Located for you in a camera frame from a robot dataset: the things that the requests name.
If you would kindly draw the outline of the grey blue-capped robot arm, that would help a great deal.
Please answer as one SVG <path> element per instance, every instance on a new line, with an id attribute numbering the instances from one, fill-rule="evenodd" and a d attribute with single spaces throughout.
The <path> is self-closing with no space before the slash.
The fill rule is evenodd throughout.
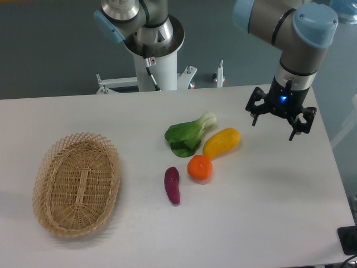
<path id="1" fill-rule="evenodd" d="M 94 20 L 133 55 L 140 91 L 188 88 L 191 77 L 177 72 L 184 29 L 167 1 L 102 1 Z M 255 88 L 246 110 L 254 119 L 266 113 L 286 119 L 293 135 L 309 133 L 316 108 L 303 101 L 332 43 L 337 14 L 317 3 L 293 8 L 285 1 L 236 1 L 233 21 L 282 52 L 269 92 Z"/>

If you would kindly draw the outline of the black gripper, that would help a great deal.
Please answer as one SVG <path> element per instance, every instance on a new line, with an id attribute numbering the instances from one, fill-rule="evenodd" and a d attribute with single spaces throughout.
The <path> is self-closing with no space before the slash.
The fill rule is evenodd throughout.
<path id="1" fill-rule="evenodd" d="M 303 107 L 308 90 L 309 88 L 292 90 L 290 80 L 282 86 L 275 78 L 273 78 L 268 94 L 260 87 L 255 87 L 245 107 L 245 110 L 253 117 L 252 126 L 255 126 L 260 115 L 271 113 L 288 119 L 288 123 L 292 126 L 289 141 L 292 141 L 295 135 L 310 133 L 317 108 Z"/>

